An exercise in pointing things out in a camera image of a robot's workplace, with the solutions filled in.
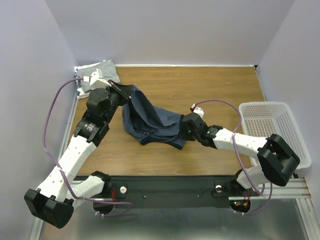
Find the blue tank top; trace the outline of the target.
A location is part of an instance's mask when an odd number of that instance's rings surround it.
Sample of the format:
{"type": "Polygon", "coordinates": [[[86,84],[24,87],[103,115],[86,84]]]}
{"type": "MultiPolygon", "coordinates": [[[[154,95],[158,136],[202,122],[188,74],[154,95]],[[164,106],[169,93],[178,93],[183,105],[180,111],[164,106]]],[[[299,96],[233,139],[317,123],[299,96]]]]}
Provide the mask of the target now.
{"type": "Polygon", "coordinates": [[[186,144],[180,138],[184,115],[154,106],[136,86],[121,114],[124,130],[141,145],[165,143],[182,150],[186,144]]]}

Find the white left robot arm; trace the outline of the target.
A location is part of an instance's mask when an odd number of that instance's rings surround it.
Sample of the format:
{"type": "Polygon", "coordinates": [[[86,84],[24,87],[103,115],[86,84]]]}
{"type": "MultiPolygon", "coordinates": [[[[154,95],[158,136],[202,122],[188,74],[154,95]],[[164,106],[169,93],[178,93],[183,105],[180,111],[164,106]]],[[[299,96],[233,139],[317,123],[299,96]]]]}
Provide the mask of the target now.
{"type": "Polygon", "coordinates": [[[110,82],[109,86],[92,90],[86,111],[76,126],[69,145],[49,176],[36,188],[28,189],[24,200],[31,214],[61,229],[71,219],[74,210],[84,201],[94,202],[94,196],[115,197],[111,177],[100,171],[92,173],[84,182],[72,188],[80,168],[99,146],[117,108],[127,104],[134,86],[110,82]]]}

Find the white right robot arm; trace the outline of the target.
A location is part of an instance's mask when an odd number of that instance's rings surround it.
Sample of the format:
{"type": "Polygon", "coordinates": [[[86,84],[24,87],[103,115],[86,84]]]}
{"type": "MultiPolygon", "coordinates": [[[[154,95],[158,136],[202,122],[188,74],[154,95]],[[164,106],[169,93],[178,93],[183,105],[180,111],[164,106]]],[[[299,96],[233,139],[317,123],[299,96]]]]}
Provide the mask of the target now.
{"type": "Polygon", "coordinates": [[[255,137],[234,133],[222,126],[208,126],[194,112],[182,120],[180,137],[197,141],[204,147],[234,151],[236,156],[245,155],[258,160],[257,166],[242,167],[227,184],[221,184],[222,193],[229,197],[240,196],[247,190],[263,184],[285,187],[300,164],[300,158],[278,134],[255,137]]]}

